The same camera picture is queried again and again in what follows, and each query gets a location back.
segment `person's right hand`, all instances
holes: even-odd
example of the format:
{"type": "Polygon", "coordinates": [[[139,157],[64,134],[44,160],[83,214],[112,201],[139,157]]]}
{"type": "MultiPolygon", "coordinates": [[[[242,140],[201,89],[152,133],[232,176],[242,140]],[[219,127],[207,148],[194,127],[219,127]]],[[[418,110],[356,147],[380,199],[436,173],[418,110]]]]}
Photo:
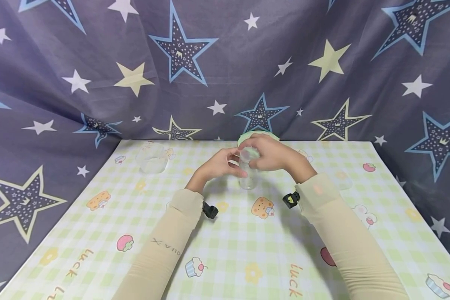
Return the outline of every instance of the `person's right hand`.
{"type": "Polygon", "coordinates": [[[297,183],[302,183],[317,174],[307,158],[268,135],[254,133],[244,140],[238,149],[242,150],[245,147],[256,148],[260,153],[260,158],[250,161],[250,168],[262,171],[283,169],[291,174],[297,183]]]}

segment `gray curtain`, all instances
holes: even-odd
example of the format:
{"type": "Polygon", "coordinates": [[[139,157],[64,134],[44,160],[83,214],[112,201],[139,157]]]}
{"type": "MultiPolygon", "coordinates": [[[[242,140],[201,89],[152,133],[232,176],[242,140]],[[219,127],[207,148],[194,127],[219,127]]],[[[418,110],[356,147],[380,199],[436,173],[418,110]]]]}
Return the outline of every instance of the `gray curtain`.
{"type": "Polygon", "coordinates": [[[0,290],[120,139],[256,129],[373,142],[450,253],[450,0],[1,0],[0,290]]]}

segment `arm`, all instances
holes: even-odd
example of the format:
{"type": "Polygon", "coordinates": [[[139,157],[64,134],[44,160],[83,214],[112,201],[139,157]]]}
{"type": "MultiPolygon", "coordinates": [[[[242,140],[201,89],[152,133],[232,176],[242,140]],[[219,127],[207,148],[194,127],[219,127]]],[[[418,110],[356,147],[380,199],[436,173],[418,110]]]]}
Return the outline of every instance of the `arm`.
{"type": "Polygon", "coordinates": [[[236,165],[237,149],[222,149],[198,168],[145,240],[112,300],[159,300],[202,214],[203,187],[225,174],[243,176],[236,165]]]}
{"type": "Polygon", "coordinates": [[[301,214],[315,227],[353,300],[409,299],[379,244],[342,199],[326,174],[306,159],[287,168],[300,194],[301,214]]]}

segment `person's left hand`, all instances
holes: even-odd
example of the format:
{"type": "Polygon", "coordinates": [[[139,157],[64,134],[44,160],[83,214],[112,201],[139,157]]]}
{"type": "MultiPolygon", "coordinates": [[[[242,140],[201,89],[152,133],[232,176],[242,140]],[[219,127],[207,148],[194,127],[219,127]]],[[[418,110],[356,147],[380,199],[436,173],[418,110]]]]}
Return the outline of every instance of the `person's left hand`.
{"type": "Polygon", "coordinates": [[[198,168],[196,173],[207,181],[224,175],[247,177],[245,171],[231,162],[236,161],[238,163],[238,155],[240,155],[238,148],[221,149],[198,168]]]}
{"type": "Polygon", "coordinates": [[[236,177],[247,177],[248,174],[241,170],[238,165],[231,161],[238,162],[238,148],[221,149],[216,152],[209,160],[200,166],[193,174],[186,189],[202,193],[203,187],[207,181],[224,175],[233,175],[236,177]]]}

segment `green bowl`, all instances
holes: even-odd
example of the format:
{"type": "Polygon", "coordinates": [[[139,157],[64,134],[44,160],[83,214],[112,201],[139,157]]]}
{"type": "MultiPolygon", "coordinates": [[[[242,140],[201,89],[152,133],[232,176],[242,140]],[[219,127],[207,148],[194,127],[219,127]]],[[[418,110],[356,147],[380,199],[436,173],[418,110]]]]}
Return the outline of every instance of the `green bowl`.
{"type": "Polygon", "coordinates": [[[246,140],[246,139],[248,139],[250,136],[252,136],[253,133],[259,133],[259,134],[261,134],[261,135],[269,135],[269,136],[271,136],[273,139],[275,139],[275,140],[277,140],[277,141],[280,140],[280,139],[278,138],[278,136],[274,135],[274,134],[271,133],[271,132],[263,131],[263,130],[254,130],[254,131],[245,132],[243,135],[241,135],[240,138],[238,139],[238,145],[240,146],[240,144],[241,144],[244,140],[246,140]]]}

